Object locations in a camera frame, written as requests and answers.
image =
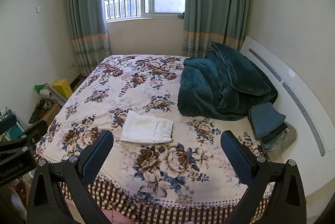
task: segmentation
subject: floral bedspread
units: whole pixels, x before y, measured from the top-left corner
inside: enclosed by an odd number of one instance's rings
[[[100,208],[118,210],[137,223],[222,223],[247,187],[240,184],[221,149],[221,133],[231,130],[254,154],[262,151],[247,118],[221,121],[179,113],[184,59],[150,55],[106,58],[56,116],[38,143],[37,156],[49,162],[65,161],[79,155],[102,130],[110,130],[113,148],[89,187]],[[129,110],[172,120],[172,143],[121,142]],[[255,219],[271,190],[268,186]]]

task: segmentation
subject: blue gripper pad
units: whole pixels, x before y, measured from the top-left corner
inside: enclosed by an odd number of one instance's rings
[[[82,175],[81,183],[87,186],[94,182],[98,172],[113,147],[113,134],[109,130],[100,133],[92,145],[88,145],[80,155],[78,171]]]
[[[242,145],[230,130],[221,135],[221,147],[231,163],[238,179],[242,184],[250,186],[254,180],[254,154],[245,145]]]

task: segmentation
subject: metal screw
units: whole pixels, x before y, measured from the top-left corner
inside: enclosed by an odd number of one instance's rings
[[[72,163],[76,162],[77,160],[78,160],[78,156],[76,156],[76,155],[73,155],[69,158],[69,161],[72,162]]]
[[[291,165],[291,166],[295,166],[295,165],[296,165],[296,163],[295,163],[295,161],[294,161],[294,160],[289,160],[289,165]]]
[[[257,161],[259,161],[260,163],[265,162],[265,158],[263,156],[257,156]]]
[[[42,159],[39,161],[39,166],[44,166],[46,164],[46,160]]]

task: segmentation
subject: folded dark cloth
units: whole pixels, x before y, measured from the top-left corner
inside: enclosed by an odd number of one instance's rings
[[[276,138],[279,134],[281,134],[286,128],[287,128],[287,125],[285,123],[282,123],[278,128],[270,132],[269,135],[264,136],[262,138],[262,141],[264,143],[270,142],[272,139]]]
[[[285,115],[277,112],[270,102],[252,107],[249,110],[249,117],[254,128],[256,140],[269,135],[282,125],[286,118]]]
[[[296,129],[287,122],[286,124],[287,128],[274,139],[270,140],[267,143],[264,143],[261,140],[263,151],[267,153],[270,160],[272,161],[280,157],[281,154],[283,154],[283,152],[287,150],[296,140],[297,137]]]
[[[255,105],[277,99],[268,77],[238,51],[212,43],[203,58],[187,58],[181,75],[178,109],[183,116],[236,121]]]

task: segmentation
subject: yellow box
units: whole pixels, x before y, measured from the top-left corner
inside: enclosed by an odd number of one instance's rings
[[[51,84],[52,88],[56,90],[59,94],[63,97],[69,99],[70,96],[73,94],[69,83],[67,80],[56,80],[53,84]]]

